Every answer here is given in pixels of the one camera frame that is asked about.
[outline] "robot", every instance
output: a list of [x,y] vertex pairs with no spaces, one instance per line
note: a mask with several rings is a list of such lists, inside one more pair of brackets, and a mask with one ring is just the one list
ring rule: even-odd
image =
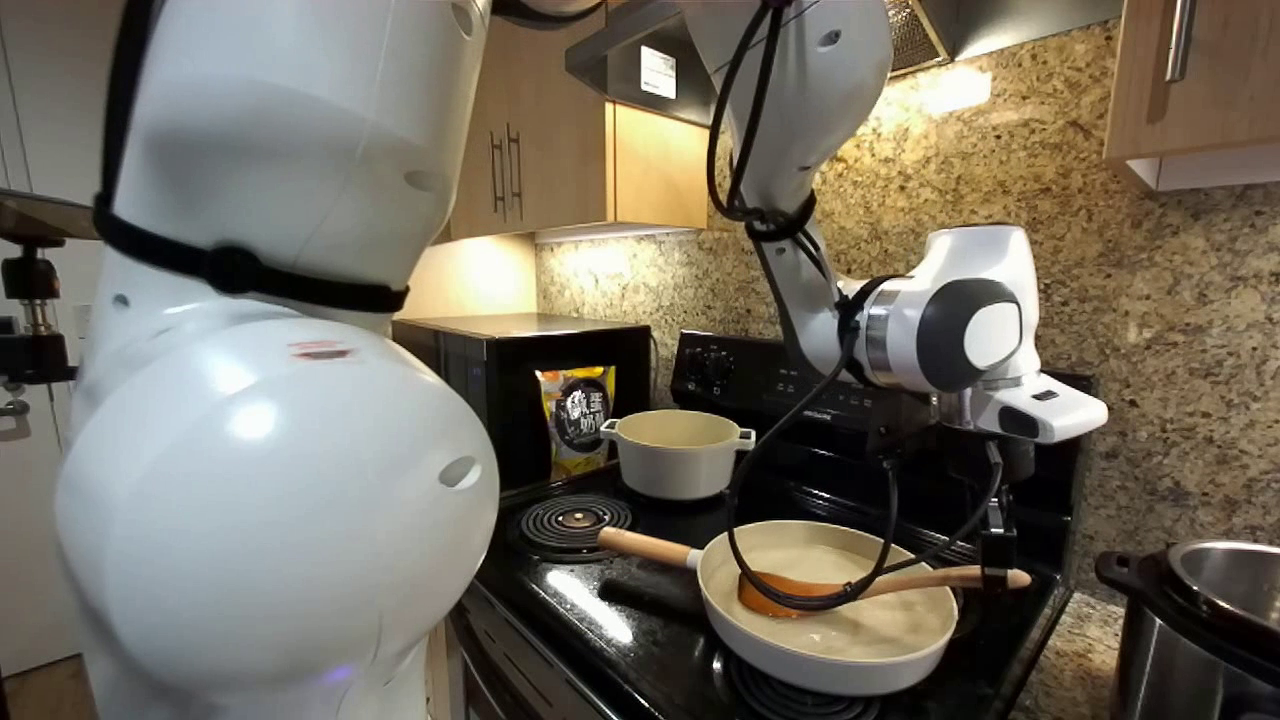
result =
[[[813,172],[881,98],[886,4],[760,8],[681,16],[735,141],[719,208],[789,340],[821,373],[954,398],[955,429],[1099,429],[1099,399],[1041,378],[1024,232],[937,232],[908,278],[836,285]],[[487,12],[128,4],[98,201],[112,251],[56,487],[103,720],[425,716],[425,633],[477,576],[502,486],[387,311],[448,222]]]

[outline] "wall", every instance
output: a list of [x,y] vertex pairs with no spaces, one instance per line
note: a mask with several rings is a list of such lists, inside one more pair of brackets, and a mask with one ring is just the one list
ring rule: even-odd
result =
[[412,278],[400,315],[537,311],[537,250],[520,237],[431,246]]
[[[941,119],[924,106],[955,70],[899,81],[821,176],[848,278],[911,267],[941,226],[1031,232],[1041,351],[1099,378],[1112,404],[1080,475],[1073,576],[1088,589],[1106,549],[1280,545],[1280,186],[1145,191],[1106,160],[1112,56],[1112,28],[1088,28],[971,62],[994,100]],[[649,320],[665,360],[681,327],[776,336],[735,232],[539,246],[539,306]]]

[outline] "black stove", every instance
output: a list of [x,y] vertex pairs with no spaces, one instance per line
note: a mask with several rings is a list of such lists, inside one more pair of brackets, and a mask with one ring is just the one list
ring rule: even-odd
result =
[[[672,398],[768,429],[808,384],[806,363],[774,340],[681,336]],[[618,468],[562,487],[506,495],[493,551],[451,613],[474,716],[783,716],[783,720],[934,720],[1009,716],[1030,667],[1053,635],[1068,589],[1059,582],[1073,530],[1075,444],[1041,449],[1009,494],[1017,534],[968,536],[937,561],[1001,551],[1037,576],[1030,594],[963,594],[961,629],[941,667],[895,696],[817,696],[735,661],[709,629],[691,574],[594,549],[599,525],[709,545],[733,521],[817,515],[878,534],[886,468],[867,462],[871,399],[841,390],[789,437],[760,453],[727,500],[644,500]],[[895,453],[899,534],[924,551],[985,500],[971,437],[911,441]]]

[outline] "cabinet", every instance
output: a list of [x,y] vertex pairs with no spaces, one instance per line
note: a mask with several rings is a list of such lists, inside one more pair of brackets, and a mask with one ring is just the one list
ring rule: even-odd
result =
[[451,237],[711,222],[709,133],[608,106],[564,72],[564,53],[599,26],[599,12],[556,33],[493,19]]
[[0,0],[5,187],[88,206],[125,0]]
[[1280,182],[1276,81],[1276,0],[1123,0],[1109,157],[1154,187]]

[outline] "granite countertop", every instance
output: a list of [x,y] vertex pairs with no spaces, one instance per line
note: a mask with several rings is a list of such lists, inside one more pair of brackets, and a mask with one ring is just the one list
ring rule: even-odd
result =
[[1123,603],[1073,594],[1012,720],[1109,720]]

